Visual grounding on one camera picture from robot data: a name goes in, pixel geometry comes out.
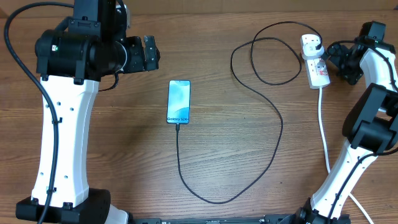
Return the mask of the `Samsung Galaxy smartphone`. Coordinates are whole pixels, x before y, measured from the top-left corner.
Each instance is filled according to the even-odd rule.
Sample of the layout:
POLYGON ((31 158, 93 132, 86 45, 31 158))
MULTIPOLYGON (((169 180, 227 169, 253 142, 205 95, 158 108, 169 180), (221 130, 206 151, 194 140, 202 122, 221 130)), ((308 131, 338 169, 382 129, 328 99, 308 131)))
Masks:
POLYGON ((188 124, 190 121, 190 94, 189 80, 169 81, 167 102, 167 119, 169 124, 188 124))

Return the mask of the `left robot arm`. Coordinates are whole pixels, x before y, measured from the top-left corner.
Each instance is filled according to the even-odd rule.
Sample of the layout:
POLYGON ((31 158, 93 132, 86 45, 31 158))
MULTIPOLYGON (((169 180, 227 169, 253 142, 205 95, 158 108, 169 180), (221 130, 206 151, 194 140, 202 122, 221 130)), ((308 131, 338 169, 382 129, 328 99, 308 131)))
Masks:
POLYGON ((37 223, 132 223, 111 204, 108 190, 88 185, 86 156, 90 117, 107 75, 159 67, 153 36, 128 37, 122 1, 75 1, 73 15, 46 30, 35 43, 37 68, 29 72, 43 96, 40 164, 29 197, 16 217, 37 223))

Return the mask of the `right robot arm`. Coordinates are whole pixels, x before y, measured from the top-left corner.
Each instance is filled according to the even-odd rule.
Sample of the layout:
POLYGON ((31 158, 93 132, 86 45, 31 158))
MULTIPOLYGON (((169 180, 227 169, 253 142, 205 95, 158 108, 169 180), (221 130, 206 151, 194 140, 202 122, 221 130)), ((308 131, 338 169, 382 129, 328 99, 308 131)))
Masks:
POLYGON ((344 121, 346 139, 324 183, 282 223, 350 223, 341 211, 357 181, 378 157, 397 152, 396 50, 384 42, 385 30, 383 23, 365 22, 354 40, 336 41, 327 48, 318 34, 302 36, 302 58, 311 88, 322 88, 314 82, 328 76, 326 62, 330 61, 350 85, 364 77, 366 90, 344 121))

